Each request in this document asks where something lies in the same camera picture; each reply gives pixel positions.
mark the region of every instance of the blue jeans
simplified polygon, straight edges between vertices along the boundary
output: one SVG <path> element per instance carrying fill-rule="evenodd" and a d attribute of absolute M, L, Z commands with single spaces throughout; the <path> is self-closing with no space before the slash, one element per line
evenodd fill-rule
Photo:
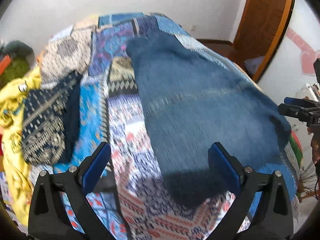
<path fill-rule="evenodd" d="M 284 152 L 291 127 L 249 80 L 166 33 L 132 39 L 127 54 L 151 145 L 175 201 L 194 207 L 228 190 L 226 178 L 208 165 L 208 149 L 217 141 L 243 166 L 277 167 L 293 197 L 293 168 Z"/>

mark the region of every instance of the wooden floor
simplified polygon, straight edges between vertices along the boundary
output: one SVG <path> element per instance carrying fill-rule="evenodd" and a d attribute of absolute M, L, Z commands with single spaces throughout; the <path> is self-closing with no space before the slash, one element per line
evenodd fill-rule
<path fill-rule="evenodd" d="M 209 49 L 217 52 L 218 54 L 222 55 L 233 61 L 234 63 L 238 64 L 246 73 L 247 70 L 244 66 L 244 60 L 241 58 L 241 55 L 230 45 L 227 44 L 218 44 L 218 43 L 203 43 Z"/>

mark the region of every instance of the baseboard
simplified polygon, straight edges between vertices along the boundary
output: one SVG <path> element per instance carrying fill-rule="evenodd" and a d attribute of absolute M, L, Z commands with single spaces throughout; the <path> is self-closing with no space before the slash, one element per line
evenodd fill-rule
<path fill-rule="evenodd" d="M 222 40 L 208 40 L 208 39 L 197 39 L 199 42 L 201 43 L 215 43 L 215 44 L 226 44 L 229 46 L 232 46 L 232 42 L 231 41 L 222 41 Z"/>

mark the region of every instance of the bed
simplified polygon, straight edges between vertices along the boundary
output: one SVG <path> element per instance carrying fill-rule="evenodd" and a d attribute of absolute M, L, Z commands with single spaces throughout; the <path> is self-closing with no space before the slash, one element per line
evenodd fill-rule
<path fill-rule="evenodd" d="M 152 19 L 147 24 L 139 25 L 139 19 L 143 17 Z M 154 28 L 155 24 L 161 32 L 174 35 L 186 49 L 218 62 L 221 67 L 229 68 L 260 89 L 239 66 L 205 47 L 165 15 L 128 13 L 86 18 L 52 36 L 35 66 L 39 68 L 42 89 L 54 87 L 70 70 L 84 72 L 80 88 L 80 133 L 72 160 L 68 164 L 29 167 L 28 180 L 32 191 L 41 170 L 65 172 L 91 155 L 101 141 L 107 141 L 112 148 L 112 158 L 94 192 L 87 195 L 87 200 L 115 238 L 205 239 L 228 211 L 235 196 L 227 192 L 193 209 L 175 203 L 163 184 L 144 126 L 136 83 L 134 80 L 123 84 L 110 80 L 110 65 L 127 58 L 127 42 L 142 35 L 146 29 Z M 10 144 L 12 141 L 9 139 L 4 143 Z M 293 198 L 299 177 L 299 163 L 290 144 L 286 154 L 287 162 L 284 165 L 291 176 L 288 188 Z M 154 183 L 145 184 L 145 177 L 153 178 Z M 26 223 L 20 223 L 21 219 L 16 218 L 12 211 L 14 199 L 8 190 L 4 173 L 0 179 L 8 213 L 18 222 L 19 229 L 27 233 Z M 65 194 L 61 195 L 72 226 L 83 232 L 68 198 Z M 247 229 L 249 225 L 250 220 L 246 217 L 239 231 Z"/>

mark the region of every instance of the pink wall decal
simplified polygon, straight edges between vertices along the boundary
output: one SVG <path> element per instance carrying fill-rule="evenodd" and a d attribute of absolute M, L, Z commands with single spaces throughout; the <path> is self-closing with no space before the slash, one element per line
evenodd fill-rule
<path fill-rule="evenodd" d="M 304 75 L 315 76 L 313 63 L 317 58 L 320 58 L 320 50 L 314 51 L 308 43 L 304 41 L 297 33 L 291 28 L 287 29 L 285 35 L 296 44 L 302 52 L 300 53 L 301 69 Z"/>

